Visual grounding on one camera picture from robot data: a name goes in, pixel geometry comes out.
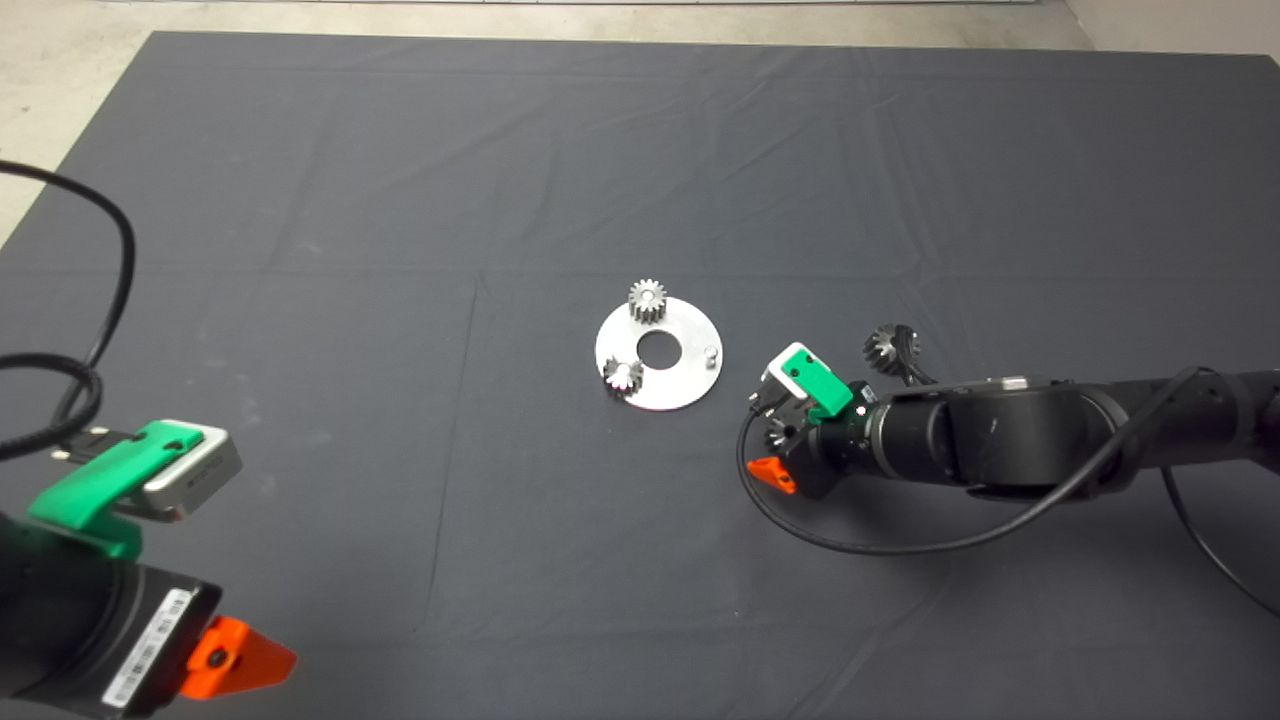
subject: gear teeth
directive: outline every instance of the gear teeth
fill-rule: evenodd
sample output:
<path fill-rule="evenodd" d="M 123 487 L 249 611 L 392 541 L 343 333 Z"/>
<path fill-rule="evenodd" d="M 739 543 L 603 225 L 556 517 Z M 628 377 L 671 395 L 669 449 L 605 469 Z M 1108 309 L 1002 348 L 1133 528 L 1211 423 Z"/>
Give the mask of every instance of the gear teeth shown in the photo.
<path fill-rule="evenodd" d="M 769 424 L 764 430 L 764 437 L 773 450 L 782 450 L 782 446 L 786 445 L 787 439 L 790 439 L 790 436 L 787 434 L 787 424 L 777 418 L 771 418 Z"/>
<path fill-rule="evenodd" d="M 609 357 L 604 361 L 600 375 L 604 379 L 604 389 L 613 397 L 622 398 L 640 389 L 640 383 L 644 380 L 644 365 L 637 360 L 623 363 L 617 357 Z"/>
<path fill-rule="evenodd" d="M 872 369 L 886 375 L 901 375 L 906 366 L 899 356 L 897 347 L 893 346 L 893 336 L 897 325 L 881 325 L 876 328 L 863 345 L 863 356 Z M 920 355 L 920 338 L 911 333 L 911 346 L 908 348 L 913 357 Z"/>
<path fill-rule="evenodd" d="M 627 306 L 635 322 L 645 325 L 657 323 L 667 314 L 667 288 L 653 278 L 640 281 L 627 292 Z"/>

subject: white label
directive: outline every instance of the white label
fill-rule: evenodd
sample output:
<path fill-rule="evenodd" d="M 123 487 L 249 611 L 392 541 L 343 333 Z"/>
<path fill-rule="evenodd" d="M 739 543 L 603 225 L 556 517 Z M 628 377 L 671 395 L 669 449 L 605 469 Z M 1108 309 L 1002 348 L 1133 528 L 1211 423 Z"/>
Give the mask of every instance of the white label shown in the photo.
<path fill-rule="evenodd" d="M 188 605 L 191 605 L 191 591 L 173 588 L 164 596 L 164 601 L 156 609 L 156 614 L 151 616 L 146 629 L 142 630 L 138 642 L 133 643 L 133 650 L 124 660 L 124 665 L 120 665 L 115 679 L 102 693 L 102 702 L 111 707 L 124 707 L 133 700 L 133 692 L 147 676 L 151 664 L 160 655 L 160 648 L 169 639 L 169 634 L 178 626 L 178 620 Z"/>

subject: gray tablecloth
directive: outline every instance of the gray tablecloth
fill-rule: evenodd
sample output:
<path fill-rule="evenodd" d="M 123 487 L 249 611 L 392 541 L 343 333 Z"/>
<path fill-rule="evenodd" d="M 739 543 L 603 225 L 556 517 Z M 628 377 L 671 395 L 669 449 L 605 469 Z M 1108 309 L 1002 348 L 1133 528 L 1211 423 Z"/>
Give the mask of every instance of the gray tablecloth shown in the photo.
<path fill-rule="evenodd" d="M 945 379 L 1275 366 L 1270 59 L 161 33 L 63 169 L 141 242 L 101 421 L 221 425 L 246 460 L 143 559 L 301 656 L 169 717 L 1280 712 L 1280 624 L 1149 478 L 874 560 L 774 529 L 732 461 L 769 357 L 803 340 L 865 375 L 883 322 Z M 106 222 L 44 193 L 0 252 L 0 351 L 82 352 L 114 272 Z M 726 346 L 673 414 L 593 369 L 650 275 Z M 59 383 L 0 386 L 9 432 Z M 0 470 L 20 514 L 64 468 Z M 1185 478 L 1280 597 L 1280 483 Z M 864 480 L 791 510 L 908 541 L 1014 507 Z"/>

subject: round metal disc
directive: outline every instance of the round metal disc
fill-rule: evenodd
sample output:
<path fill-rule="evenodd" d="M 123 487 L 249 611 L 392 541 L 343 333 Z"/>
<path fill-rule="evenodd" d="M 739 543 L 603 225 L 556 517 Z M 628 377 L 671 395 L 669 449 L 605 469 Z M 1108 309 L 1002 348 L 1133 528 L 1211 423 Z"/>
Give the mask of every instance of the round metal disc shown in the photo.
<path fill-rule="evenodd" d="M 654 331 L 669 333 L 680 343 L 680 360 L 671 368 L 658 370 L 640 361 L 640 338 Z M 724 365 L 724 347 L 716 325 L 701 310 L 668 297 L 666 315 L 654 323 L 637 323 L 625 304 L 604 319 L 595 336 L 596 373 L 609 357 L 644 365 L 640 389 L 623 400 L 645 410 L 676 410 L 707 395 L 716 384 Z"/>

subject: cable connector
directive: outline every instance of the cable connector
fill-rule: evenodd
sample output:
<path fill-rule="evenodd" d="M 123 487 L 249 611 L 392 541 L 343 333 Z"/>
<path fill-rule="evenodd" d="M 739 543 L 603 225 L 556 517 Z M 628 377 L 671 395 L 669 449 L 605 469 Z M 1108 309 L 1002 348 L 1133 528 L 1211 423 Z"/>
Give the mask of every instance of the cable connector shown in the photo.
<path fill-rule="evenodd" d="M 800 342 L 769 360 L 760 382 L 764 384 L 749 398 L 758 415 L 769 416 L 791 398 L 808 407 L 812 423 L 823 423 L 854 400 L 854 392 Z"/>
<path fill-rule="evenodd" d="M 122 433 L 102 427 L 90 428 L 77 433 L 49 456 L 63 462 L 84 465 L 127 439 L 134 439 L 133 433 Z"/>
<path fill-rule="evenodd" d="M 113 509 L 125 515 L 175 523 L 192 515 L 243 468 L 232 436 L 223 428 L 182 420 L 163 420 L 201 434 L 195 447 L 120 497 Z"/>

